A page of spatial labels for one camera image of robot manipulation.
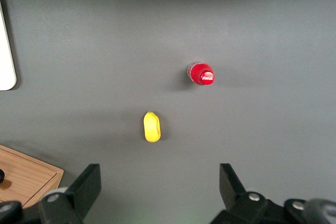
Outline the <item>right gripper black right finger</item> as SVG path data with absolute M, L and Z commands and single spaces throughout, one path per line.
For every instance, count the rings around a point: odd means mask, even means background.
M 225 205 L 211 223 L 285 223 L 283 208 L 247 191 L 231 164 L 220 164 L 219 191 Z

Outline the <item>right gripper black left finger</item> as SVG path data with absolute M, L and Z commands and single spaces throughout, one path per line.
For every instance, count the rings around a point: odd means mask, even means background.
M 50 193 L 38 203 L 41 223 L 83 223 L 100 192 L 100 165 L 90 164 L 64 192 Z

